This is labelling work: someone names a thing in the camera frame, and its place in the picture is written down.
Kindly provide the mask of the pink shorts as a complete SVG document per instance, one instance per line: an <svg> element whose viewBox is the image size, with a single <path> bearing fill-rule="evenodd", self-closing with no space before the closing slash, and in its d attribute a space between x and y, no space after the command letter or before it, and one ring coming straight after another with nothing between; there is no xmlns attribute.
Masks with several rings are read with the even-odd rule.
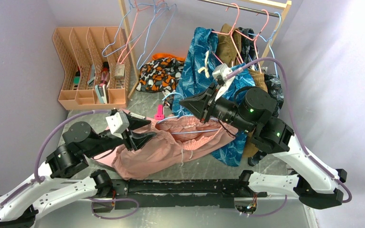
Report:
<svg viewBox="0 0 365 228"><path fill-rule="evenodd" d="M156 133L143 148L136 151L119 148L112 162L106 165L113 167L125 180L142 180L175 164L183 165L220 149L232 142L233 135L238 132L237 128L220 124L217 120L203 123L221 125L218 131L207 133L176 134L182 130L177 127L158 129L155 123L136 130L137 133Z"/></svg>

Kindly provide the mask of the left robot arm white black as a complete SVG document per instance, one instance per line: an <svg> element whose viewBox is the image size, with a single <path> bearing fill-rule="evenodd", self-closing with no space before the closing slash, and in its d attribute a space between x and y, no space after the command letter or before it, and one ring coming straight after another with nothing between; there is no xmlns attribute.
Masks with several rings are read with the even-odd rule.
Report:
<svg viewBox="0 0 365 228"><path fill-rule="evenodd" d="M50 212L80 199L114 197L112 179L105 170L96 170L81 180L74 176L88 167L88 159L118 146L141 149L155 137L154 132L137 133L148 126L145 116L113 110L106 118L108 129L97 133L77 116L66 119L70 128L64 143L44 162L37 162L32 175L0 196L0 228L31 228Z"/></svg>

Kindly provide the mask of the light blue wire hanger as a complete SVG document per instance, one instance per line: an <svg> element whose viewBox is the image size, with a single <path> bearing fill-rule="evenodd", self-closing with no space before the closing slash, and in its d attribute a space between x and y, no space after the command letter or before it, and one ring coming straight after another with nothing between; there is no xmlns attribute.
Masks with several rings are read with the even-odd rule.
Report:
<svg viewBox="0 0 365 228"><path fill-rule="evenodd" d="M219 123L210 125L201 124L199 120L196 119L192 114L187 114L187 110L182 105L178 105L177 115L169 116L155 123L155 127L158 129L164 127L177 127L182 130L182 132L177 132L176 134L186 134L186 133L207 133L215 132L221 128Z"/></svg>

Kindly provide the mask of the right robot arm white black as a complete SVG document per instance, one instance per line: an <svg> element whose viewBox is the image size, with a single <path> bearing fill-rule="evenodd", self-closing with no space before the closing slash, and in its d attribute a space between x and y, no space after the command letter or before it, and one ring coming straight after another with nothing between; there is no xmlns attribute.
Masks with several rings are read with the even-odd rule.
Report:
<svg viewBox="0 0 365 228"><path fill-rule="evenodd" d="M180 101L202 123L216 118L251 133L250 142L256 148L284 161L295 171L293 175L243 171L237 185L239 194L248 197L254 192L277 193L295 197L314 209L342 205L347 172L330 168L301 145L293 128L272 115L276 101L267 92L256 86L246 86L241 91L244 98L236 103L217 97L218 88L212 83L205 91Z"/></svg>

